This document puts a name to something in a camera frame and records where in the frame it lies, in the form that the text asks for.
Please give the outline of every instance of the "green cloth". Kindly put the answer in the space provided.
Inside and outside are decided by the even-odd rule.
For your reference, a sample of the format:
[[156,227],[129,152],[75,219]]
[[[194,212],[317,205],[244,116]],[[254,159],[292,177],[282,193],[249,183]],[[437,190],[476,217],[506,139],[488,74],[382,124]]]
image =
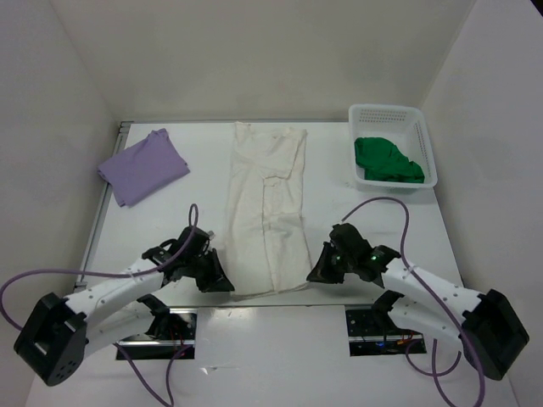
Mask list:
[[423,183],[421,166],[409,159],[389,140],[361,137],[355,141],[356,164],[366,170],[365,179]]

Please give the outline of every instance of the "table surface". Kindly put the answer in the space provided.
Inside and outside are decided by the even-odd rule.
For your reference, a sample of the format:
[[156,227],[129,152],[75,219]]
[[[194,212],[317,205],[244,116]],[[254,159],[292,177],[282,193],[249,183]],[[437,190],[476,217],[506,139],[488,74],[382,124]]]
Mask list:
[[[322,242],[352,207],[375,192],[357,191],[349,165],[349,134],[345,123],[258,123],[263,130],[291,125],[308,131],[304,173],[304,225],[311,261]],[[110,199],[90,245],[88,270],[123,270],[142,251],[187,224],[191,203],[200,207],[201,227],[224,231],[233,123],[132,125],[126,146],[151,130],[165,127],[191,174],[145,199],[134,208],[119,208]],[[452,282],[460,275],[445,232],[434,192],[419,191],[402,198],[411,211],[406,251],[420,266]],[[393,203],[372,203],[353,215],[352,223],[372,244],[397,248],[403,211]],[[98,282],[88,280],[91,284]],[[421,376],[402,355],[350,357],[342,304],[369,304],[381,290],[349,278],[339,286],[311,285],[285,293],[233,302],[227,295],[198,292],[191,279],[160,292],[169,305],[234,307],[200,308],[194,360],[178,360],[172,370],[176,405],[197,406],[360,406],[445,405],[431,378]],[[321,306],[286,306],[321,305]],[[439,350],[439,369],[454,360]],[[413,355],[428,369],[428,354]],[[165,396],[165,360],[138,361],[155,390]],[[451,399],[472,405],[477,374],[462,360],[443,380]],[[485,406],[517,406],[508,379],[486,381]],[[158,405],[137,381],[126,362],[115,361],[107,347],[81,365],[67,382],[46,387],[32,384],[27,407]]]

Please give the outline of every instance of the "folded garment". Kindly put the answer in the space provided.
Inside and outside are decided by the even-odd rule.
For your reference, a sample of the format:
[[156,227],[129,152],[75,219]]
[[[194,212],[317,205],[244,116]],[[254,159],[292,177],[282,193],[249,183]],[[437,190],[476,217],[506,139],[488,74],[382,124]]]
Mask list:
[[302,288],[311,271],[302,226],[306,131],[236,124],[226,270],[244,298]]
[[98,173],[113,187],[119,206],[135,205],[189,172],[166,129],[151,131],[141,142],[98,166]]
[[356,164],[365,170],[371,181],[423,183],[421,166],[410,161],[389,140],[381,137],[360,137],[355,141]]

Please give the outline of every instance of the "robotic arm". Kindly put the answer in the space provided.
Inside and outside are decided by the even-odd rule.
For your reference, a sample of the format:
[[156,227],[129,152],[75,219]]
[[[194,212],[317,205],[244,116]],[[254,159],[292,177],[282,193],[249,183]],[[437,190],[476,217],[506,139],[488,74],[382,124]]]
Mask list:
[[[192,227],[178,239],[151,248],[121,274],[136,274],[166,263],[188,240]],[[25,323],[14,349],[48,386],[65,381],[81,362],[97,350],[146,332],[156,336],[172,318],[167,306],[150,293],[184,276],[196,280],[202,293],[230,292],[210,234],[195,229],[185,250],[155,272],[111,279],[85,291],[41,298]]]
[[417,274],[446,303],[469,336],[483,366],[484,375],[501,380],[529,341],[529,336],[506,297],[495,290],[486,294],[443,280],[419,267],[406,268],[400,253],[386,246],[373,248],[354,226],[336,225],[330,242],[308,282],[337,284],[345,273],[355,273],[365,282],[387,290],[372,307],[383,327],[422,332],[464,350],[458,330],[448,315],[436,307],[432,295],[411,273]]

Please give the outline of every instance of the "plastic basket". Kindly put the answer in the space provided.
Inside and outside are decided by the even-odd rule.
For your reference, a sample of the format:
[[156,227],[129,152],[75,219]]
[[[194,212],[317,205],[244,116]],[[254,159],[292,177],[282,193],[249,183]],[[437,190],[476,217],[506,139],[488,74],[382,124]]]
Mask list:
[[[434,155],[423,112],[415,108],[388,104],[353,104],[349,109],[349,127],[352,168],[359,187],[433,188],[438,182]],[[358,137],[382,137],[393,142],[398,149],[421,166],[424,183],[369,181],[364,169],[356,165],[354,143]]]

